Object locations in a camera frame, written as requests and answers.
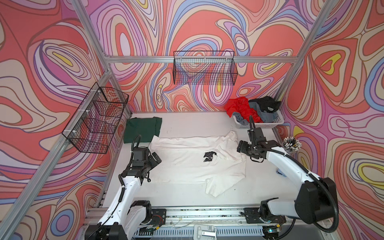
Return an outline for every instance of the robotic arm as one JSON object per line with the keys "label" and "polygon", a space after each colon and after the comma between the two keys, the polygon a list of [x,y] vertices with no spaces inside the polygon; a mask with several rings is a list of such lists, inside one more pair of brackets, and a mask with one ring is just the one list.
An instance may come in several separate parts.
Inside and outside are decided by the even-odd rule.
{"label": "robotic arm", "polygon": [[138,147],[141,136],[135,137],[131,147],[131,159],[126,169],[119,174],[121,186],[111,206],[97,225],[90,225],[85,232],[85,240],[130,240],[142,222],[149,222],[152,209],[149,201],[135,201],[144,178],[149,179],[149,171],[161,163],[161,159],[147,147]]}
{"label": "robotic arm", "polygon": [[[321,178],[309,171],[274,140],[266,141],[261,128],[256,128],[250,116],[248,136],[251,144],[240,141],[238,152],[250,156],[254,162],[268,159],[293,182],[299,190],[296,199],[267,199],[261,202],[260,218],[269,220],[277,215],[301,219],[307,224],[314,224],[324,232],[333,232],[338,227],[338,206],[336,185],[330,178]],[[333,217],[330,228],[324,228],[317,222]]]}

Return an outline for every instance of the gray garment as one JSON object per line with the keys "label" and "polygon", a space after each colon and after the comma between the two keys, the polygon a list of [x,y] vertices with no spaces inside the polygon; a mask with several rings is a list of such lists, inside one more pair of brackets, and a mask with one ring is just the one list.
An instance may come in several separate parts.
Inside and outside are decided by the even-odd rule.
{"label": "gray garment", "polygon": [[244,119],[244,118],[241,116],[240,113],[233,112],[232,115],[235,116],[236,121],[237,121],[238,123],[240,123],[241,125],[248,125],[248,124],[249,124],[249,122],[248,122],[246,119]]}
{"label": "gray garment", "polygon": [[263,120],[263,122],[272,122],[273,120],[275,120],[277,118],[276,112],[274,112],[274,113],[263,112],[260,109],[260,106],[259,106],[259,104],[257,104],[257,102],[248,102],[248,103],[249,103],[249,106],[251,108],[253,108],[254,110],[257,111],[257,114]]}

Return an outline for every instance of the white laundry basket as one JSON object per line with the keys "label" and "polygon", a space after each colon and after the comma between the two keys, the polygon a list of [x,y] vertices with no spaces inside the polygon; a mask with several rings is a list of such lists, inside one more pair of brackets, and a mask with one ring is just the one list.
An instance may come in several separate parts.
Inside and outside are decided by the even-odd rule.
{"label": "white laundry basket", "polygon": [[[255,126],[256,127],[261,127],[261,128],[274,128],[277,125],[283,124],[284,123],[284,118],[283,118],[280,110],[277,110],[276,113],[277,113],[277,118],[275,120],[273,120],[273,122],[263,122],[263,123],[260,123],[260,122],[256,123],[255,122]],[[249,124],[248,125],[241,125],[240,123],[238,123],[236,121],[236,117],[234,115],[232,115],[232,118],[235,121],[235,127],[236,128],[239,128],[239,129],[250,129]]]}

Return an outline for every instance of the colorful wallpaper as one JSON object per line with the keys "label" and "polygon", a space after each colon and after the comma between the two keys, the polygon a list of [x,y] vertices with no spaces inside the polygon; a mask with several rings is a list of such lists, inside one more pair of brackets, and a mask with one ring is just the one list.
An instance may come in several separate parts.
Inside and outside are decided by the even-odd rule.
{"label": "colorful wallpaper", "polygon": [[383,39],[383,1],[339,1],[283,106],[280,134],[336,183],[343,240],[384,239]]}
{"label": "colorful wallpaper", "polygon": [[290,63],[238,63],[234,86],[175,85],[173,63],[115,63],[132,111],[223,111],[230,98],[274,96]]}
{"label": "colorful wallpaper", "polygon": [[[236,56],[295,56],[318,0],[94,0],[85,2],[107,55],[173,56],[232,50]],[[115,63],[133,111],[219,111],[229,98],[274,96],[289,64],[238,63],[235,86],[176,86],[173,64]]]}
{"label": "colorful wallpaper", "polygon": [[[0,220],[104,70],[70,1],[0,0]],[[13,239],[74,239],[93,207],[108,154],[69,147]]]}

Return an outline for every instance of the black wire basket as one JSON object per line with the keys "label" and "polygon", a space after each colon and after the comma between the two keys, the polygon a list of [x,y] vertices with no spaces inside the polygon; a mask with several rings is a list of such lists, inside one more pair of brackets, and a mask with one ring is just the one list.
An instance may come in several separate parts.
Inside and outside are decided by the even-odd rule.
{"label": "black wire basket", "polygon": [[235,85],[234,51],[174,51],[173,83]]}
{"label": "black wire basket", "polygon": [[128,94],[120,90],[98,87],[69,135],[63,135],[79,152],[106,154],[128,103],[128,97]]}

